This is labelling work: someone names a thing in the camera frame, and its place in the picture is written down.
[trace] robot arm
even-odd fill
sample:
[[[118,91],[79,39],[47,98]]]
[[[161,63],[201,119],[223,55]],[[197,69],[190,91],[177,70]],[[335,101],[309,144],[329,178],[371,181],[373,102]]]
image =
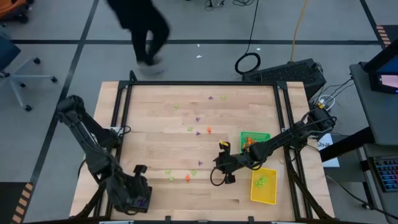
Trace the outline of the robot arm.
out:
[[[110,153],[112,148],[119,147],[118,134],[111,129],[102,128],[87,112],[83,100],[78,96],[69,96],[57,105],[56,114],[61,123],[65,123],[86,154],[88,170],[99,185],[99,189],[108,192],[108,197],[115,209],[128,215],[146,212],[149,207],[152,187],[141,174],[147,167],[137,165],[134,176],[123,172],[119,163]],[[93,199],[83,210],[88,215]]]
[[[282,147],[290,146],[296,149],[303,148],[307,143],[309,136],[316,136],[321,138],[325,133],[330,132],[335,125],[333,117],[329,117],[325,110],[315,109],[308,112],[292,127],[278,134],[274,138],[265,141],[257,142],[243,149],[242,153],[230,154],[231,145],[228,142],[220,142],[220,152],[218,157],[214,160],[216,166],[213,169],[218,169],[226,174],[224,181],[226,184],[235,182],[235,177],[232,173],[240,168],[247,167],[252,170],[258,170],[262,164],[267,160],[267,157]]]

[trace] white cable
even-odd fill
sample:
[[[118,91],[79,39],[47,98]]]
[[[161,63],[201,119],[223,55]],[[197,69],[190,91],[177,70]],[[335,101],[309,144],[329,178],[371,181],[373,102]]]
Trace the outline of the white cable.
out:
[[[331,107],[336,103],[335,97],[334,97],[334,96],[330,96],[330,95],[322,95],[322,96],[319,96],[319,98],[318,98],[318,102],[321,103],[321,104],[323,105],[323,107],[326,107],[326,105],[324,105],[323,103],[324,103],[327,99],[329,99],[330,97],[333,98],[333,103],[326,109],[326,111],[329,111],[329,110],[331,109]]]

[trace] office chair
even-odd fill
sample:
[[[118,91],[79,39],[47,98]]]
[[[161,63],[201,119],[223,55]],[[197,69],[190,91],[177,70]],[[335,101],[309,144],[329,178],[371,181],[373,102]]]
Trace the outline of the office chair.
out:
[[[4,28],[1,23],[0,23],[0,36],[4,37],[6,39],[11,38],[10,35],[8,34],[6,28]]]
[[[22,95],[20,92],[20,87],[26,87],[25,83],[21,82],[22,79],[30,78],[30,79],[38,79],[38,78],[48,78],[53,83],[57,83],[57,78],[50,75],[16,75],[28,62],[33,62],[35,64],[40,64],[41,61],[39,58],[29,58],[23,64],[21,64],[14,73],[7,73],[4,71],[9,64],[19,55],[21,50],[13,43],[0,36],[0,80],[6,79],[5,82],[10,83],[15,96],[17,97],[18,103],[20,106],[26,110],[30,111],[32,109],[31,106],[25,104],[22,100]]]

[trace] yellow cable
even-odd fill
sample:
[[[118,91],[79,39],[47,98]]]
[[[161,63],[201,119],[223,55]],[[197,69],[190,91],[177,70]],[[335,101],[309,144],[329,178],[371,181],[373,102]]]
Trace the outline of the yellow cable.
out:
[[[293,62],[294,47],[295,47],[294,43],[296,42],[296,34],[297,34],[297,31],[298,31],[298,29],[299,29],[299,27],[300,27],[301,19],[303,18],[304,11],[305,11],[305,7],[307,6],[307,3],[308,3],[308,0],[305,0],[304,6],[303,6],[303,8],[301,9],[300,18],[298,19],[298,22],[297,22],[296,30],[294,31],[293,45],[292,45],[292,56],[290,56],[290,62]]]

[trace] black box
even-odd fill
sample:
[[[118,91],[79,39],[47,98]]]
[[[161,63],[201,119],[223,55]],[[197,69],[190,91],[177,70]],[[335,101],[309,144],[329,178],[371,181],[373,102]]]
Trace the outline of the black box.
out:
[[[303,82],[308,100],[326,83],[319,66],[312,58],[248,73],[242,76],[242,81]]]

